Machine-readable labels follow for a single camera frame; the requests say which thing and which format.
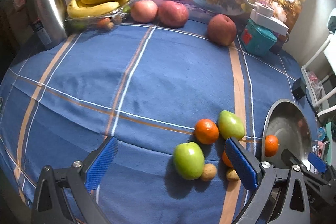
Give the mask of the blue plaid tablecloth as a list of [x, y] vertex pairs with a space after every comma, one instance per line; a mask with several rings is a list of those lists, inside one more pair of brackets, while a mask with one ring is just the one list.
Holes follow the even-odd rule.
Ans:
[[231, 223], [251, 193], [227, 181], [223, 140], [202, 148], [218, 170], [209, 182], [181, 178], [173, 151], [227, 110], [259, 156], [266, 115], [293, 99], [301, 71], [286, 52], [253, 57], [239, 40], [209, 42], [206, 29], [124, 23], [48, 51], [29, 39], [1, 83], [1, 169], [14, 196], [30, 207], [45, 165], [68, 167], [113, 135], [117, 155], [92, 193], [112, 223]]

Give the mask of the large steel bowl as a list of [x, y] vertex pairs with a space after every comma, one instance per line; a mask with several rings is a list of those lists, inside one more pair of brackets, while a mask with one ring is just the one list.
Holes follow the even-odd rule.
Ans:
[[265, 144], [261, 146], [261, 160], [274, 164], [276, 168], [287, 169], [281, 154], [288, 149], [306, 167], [310, 169], [308, 155], [312, 151], [312, 139], [308, 123], [297, 105], [290, 100], [277, 100], [269, 109], [265, 119], [262, 140], [266, 136], [278, 138], [279, 148], [276, 155], [265, 155]]

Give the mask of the green apple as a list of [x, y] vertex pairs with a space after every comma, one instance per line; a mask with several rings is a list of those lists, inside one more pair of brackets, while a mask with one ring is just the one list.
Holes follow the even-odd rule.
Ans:
[[242, 120], [236, 114], [227, 110], [220, 112], [218, 128], [224, 139], [235, 137], [240, 140], [245, 136], [245, 127]]
[[173, 163], [182, 178], [196, 180], [202, 175], [205, 156], [197, 143], [181, 143], [174, 149]]

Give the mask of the steel thermos kettle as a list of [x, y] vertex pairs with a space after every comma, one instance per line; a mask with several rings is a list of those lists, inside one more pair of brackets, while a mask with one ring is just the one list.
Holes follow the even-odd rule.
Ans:
[[64, 27], [67, 16], [65, 0], [25, 1], [30, 26], [45, 49], [56, 47], [68, 37]]

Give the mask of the black power adapter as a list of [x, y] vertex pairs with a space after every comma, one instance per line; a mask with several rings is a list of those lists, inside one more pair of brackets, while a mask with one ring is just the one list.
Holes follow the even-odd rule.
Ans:
[[297, 101], [306, 97], [306, 85], [302, 78], [298, 78], [294, 81], [291, 87], [291, 93]]

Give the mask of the round blue sticker lid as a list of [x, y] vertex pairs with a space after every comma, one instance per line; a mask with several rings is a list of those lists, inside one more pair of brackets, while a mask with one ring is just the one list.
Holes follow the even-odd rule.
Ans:
[[317, 130], [318, 141], [324, 141], [326, 138], [326, 127], [319, 127]]

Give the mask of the pink plastic bag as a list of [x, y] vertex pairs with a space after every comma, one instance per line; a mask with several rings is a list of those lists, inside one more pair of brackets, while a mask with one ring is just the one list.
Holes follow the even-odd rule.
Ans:
[[311, 87], [314, 91], [314, 94], [316, 96], [316, 100], [320, 100], [322, 97], [322, 89], [323, 89], [323, 85], [320, 84], [320, 80], [318, 79], [318, 77], [315, 75], [314, 72], [312, 71], [308, 71], [307, 72], [310, 83], [311, 83]]

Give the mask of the yellow banana bunch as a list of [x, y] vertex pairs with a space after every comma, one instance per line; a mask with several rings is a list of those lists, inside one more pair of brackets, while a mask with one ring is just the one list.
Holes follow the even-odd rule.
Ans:
[[128, 0], [70, 0], [67, 13], [70, 18], [85, 18], [109, 14]]

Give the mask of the orange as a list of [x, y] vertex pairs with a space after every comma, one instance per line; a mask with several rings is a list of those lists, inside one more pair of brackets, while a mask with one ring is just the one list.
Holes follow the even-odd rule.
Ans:
[[278, 138], [274, 135], [267, 135], [265, 138], [265, 156], [272, 157], [276, 155], [279, 148]]

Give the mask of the red apple middle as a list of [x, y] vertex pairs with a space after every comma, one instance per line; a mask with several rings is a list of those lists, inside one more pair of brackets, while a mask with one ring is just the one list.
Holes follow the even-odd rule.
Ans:
[[158, 18], [165, 26], [180, 28], [188, 21], [189, 11], [184, 4], [165, 1], [159, 6]]

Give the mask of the brown kiwi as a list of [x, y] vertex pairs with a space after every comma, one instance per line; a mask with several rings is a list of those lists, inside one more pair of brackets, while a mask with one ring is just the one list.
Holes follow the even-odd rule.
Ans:
[[228, 181], [239, 181], [240, 180], [239, 175], [237, 174], [236, 170], [233, 168], [229, 168], [226, 171], [226, 179]]
[[200, 179], [202, 181], [211, 181], [217, 174], [217, 168], [211, 163], [207, 163], [203, 167]]

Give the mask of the orange tangerine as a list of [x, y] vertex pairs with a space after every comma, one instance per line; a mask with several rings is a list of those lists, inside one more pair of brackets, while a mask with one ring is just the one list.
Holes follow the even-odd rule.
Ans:
[[194, 135], [202, 144], [213, 144], [219, 138], [219, 129], [212, 120], [201, 119], [195, 125]]
[[228, 156], [227, 156], [227, 154], [226, 154], [225, 151], [222, 153], [222, 161], [223, 161], [224, 164], [225, 164], [226, 166], [228, 166], [229, 168], [233, 168], [233, 165], [232, 165], [232, 163], [230, 162], [230, 160], [228, 159]]

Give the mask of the clear plastic fruit tray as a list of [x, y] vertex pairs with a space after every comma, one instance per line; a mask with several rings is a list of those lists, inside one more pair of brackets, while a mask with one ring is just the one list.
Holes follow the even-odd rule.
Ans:
[[84, 18], [65, 20], [66, 28], [69, 32], [83, 32], [89, 30], [111, 31], [120, 25], [129, 16], [131, 0], [125, 2], [121, 7], [106, 15], [88, 16]]

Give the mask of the pale red apple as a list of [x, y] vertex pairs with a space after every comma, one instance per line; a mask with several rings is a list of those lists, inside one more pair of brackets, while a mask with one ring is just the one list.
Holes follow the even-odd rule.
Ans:
[[158, 6], [154, 1], [141, 0], [133, 4], [130, 10], [132, 19], [138, 23], [150, 23], [157, 17]]

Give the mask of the white desk lamp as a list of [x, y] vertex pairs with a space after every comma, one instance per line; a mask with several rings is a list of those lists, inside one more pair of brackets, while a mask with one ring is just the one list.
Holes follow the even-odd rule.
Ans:
[[269, 6], [263, 5], [262, 3], [251, 3], [249, 0], [244, 0], [245, 4], [249, 6], [252, 11], [250, 14], [250, 19], [268, 30], [281, 35], [287, 36], [288, 27], [279, 19], [273, 17], [274, 9]]

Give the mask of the dark red apple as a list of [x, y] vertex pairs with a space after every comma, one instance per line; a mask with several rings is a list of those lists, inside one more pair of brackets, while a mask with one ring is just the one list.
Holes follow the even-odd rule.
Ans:
[[236, 24], [226, 15], [215, 15], [208, 23], [209, 40], [220, 46], [229, 46], [236, 38], [236, 34]]

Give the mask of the white shelf rack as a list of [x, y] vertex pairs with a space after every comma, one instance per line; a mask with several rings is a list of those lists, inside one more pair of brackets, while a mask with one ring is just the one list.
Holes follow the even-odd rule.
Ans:
[[326, 27], [329, 31], [329, 34], [323, 44], [319, 47], [317, 52], [301, 67], [301, 73], [306, 82], [310, 98], [309, 100], [310, 106], [315, 113], [315, 118], [317, 123], [321, 125], [327, 124], [328, 119], [335, 118], [335, 105], [326, 108], [327, 100], [335, 95], [335, 88], [333, 88], [328, 93], [325, 93], [324, 88], [322, 89], [322, 97], [320, 100], [316, 100], [316, 96], [311, 87], [311, 83], [307, 74], [308, 67], [315, 61], [315, 59], [320, 55], [324, 54], [326, 57], [332, 71], [322, 80], [320, 80], [320, 84], [324, 84], [332, 75], [335, 75], [335, 8], [332, 9]]

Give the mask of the teal plastic box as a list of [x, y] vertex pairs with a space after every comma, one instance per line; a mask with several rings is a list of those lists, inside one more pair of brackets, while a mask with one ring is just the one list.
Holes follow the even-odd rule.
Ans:
[[264, 57], [277, 42], [273, 32], [248, 19], [240, 40], [245, 50], [255, 56]]

